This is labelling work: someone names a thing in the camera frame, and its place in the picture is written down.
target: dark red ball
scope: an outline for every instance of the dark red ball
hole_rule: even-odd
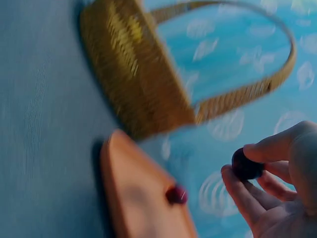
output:
[[[232,170],[239,180],[246,181],[261,177],[264,164],[249,160],[240,148],[232,156]]]
[[[180,186],[175,185],[171,188],[169,188],[166,192],[166,198],[169,202],[169,204],[185,204],[188,200],[187,192],[186,190]]]

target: white pattern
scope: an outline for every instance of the white pattern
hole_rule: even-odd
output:
[[[317,9],[315,0],[292,0],[291,10],[300,15],[310,15]]]
[[[241,9],[237,6],[229,5],[229,4],[219,4],[218,13],[219,14],[229,14],[236,15]]]
[[[263,73],[264,66],[267,63],[273,63],[275,59],[275,54],[272,53],[262,53],[262,47],[256,46],[254,49],[245,52],[240,58],[240,65],[246,65],[251,63],[256,72]]]
[[[210,121],[207,125],[213,138],[220,141],[230,141],[240,135],[244,124],[244,113],[235,109]]]
[[[302,27],[310,26],[311,23],[312,23],[311,20],[304,20],[304,19],[298,19],[298,20],[296,20],[296,25],[302,26]]]
[[[317,55],[317,33],[302,36],[300,45],[307,53]]]
[[[268,37],[275,33],[276,27],[272,25],[252,25],[248,32],[256,37]]]
[[[193,85],[198,81],[199,79],[199,72],[198,71],[186,71],[183,68],[178,69],[178,75],[182,78],[182,81],[185,84],[185,90],[187,92],[187,95],[189,99],[192,99],[193,97]]]
[[[299,82],[299,90],[306,90],[310,88],[314,82],[315,73],[312,64],[306,61],[297,71],[297,80]]]
[[[261,0],[261,6],[267,11],[269,14],[274,14],[277,11],[277,2],[276,0]]]
[[[193,61],[198,61],[203,59],[204,57],[210,55],[212,52],[214,52],[215,48],[217,47],[219,38],[216,38],[215,40],[205,40],[199,43],[194,57]]]
[[[227,217],[238,213],[219,172],[214,172],[203,182],[199,190],[199,205],[205,213],[216,216]]]
[[[287,112],[280,117],[277,124],[275,125],[274,135],[282,131],[285,131],[288,128],[306,119],[307,119],[306,116],[301,112],[297,112],[297,111]]]
[[[203,38],[207,34],[214,32],[215,25],[206,19],[194,19],[186,30],[186,35],[192,39]]]
[[[163,157],[164,160],[169,160],[170,157],[170,150],[171,150],[171,145],[170,145],[170,140],[167,137],[162,144],[162,148],[161,148],[161,155]]]

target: blue tablecloth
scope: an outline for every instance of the blue tablecloth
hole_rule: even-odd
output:
[[[252,234],[220,168],[245,143],[317,121],[317,5],[249,0],[294,32],[298,60],[277,91],[200,127],[140,143],[189,191],[201,238]],[[147,9],[173,0],[145,0]],[[113,237],[98,174],[100,141],[118,127],[79,36],[89,1],[2,0],[0,7],[0,237]],[[247,10],[214,6],[158,28],[192,102],[277,70],[289,44]]]

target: basket handle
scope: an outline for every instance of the basket handle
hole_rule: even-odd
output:
[[[291,31],[287,28],[285,23],[280,18],[268,14],[264,9],[253,4],[238,1],[233,2],[227,0],[193,1],[158,8],[151,11],[151,15],[155,19],[156,23],[160,24],[176,16],[192,11],[196,8],[215,4],[228,4],[248,8],[253,10],[254,12],[257,12],[265,16],[283,30],[291,44],[291,50],[287,58],[287,61],[284,63],[284,65],[280,68],[278,72],[275,72],[270,76],[265,76],[255,83],[251,83],[234,89],[230,92],[224,93],[222,95],[218,95],[207,100],[198,102],[194,106],[195,111],[197,112],[197,123],[206,122],[216,116],[226,113],[234,108],[240,107],[275,90],[290,75],[296,61],[295,40]]]

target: wooden block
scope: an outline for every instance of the wooden block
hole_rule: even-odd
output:
[[[118,238],[197,238],[186,205],[170,205],[175,181],[123,132],[103,145],[101,170]]]

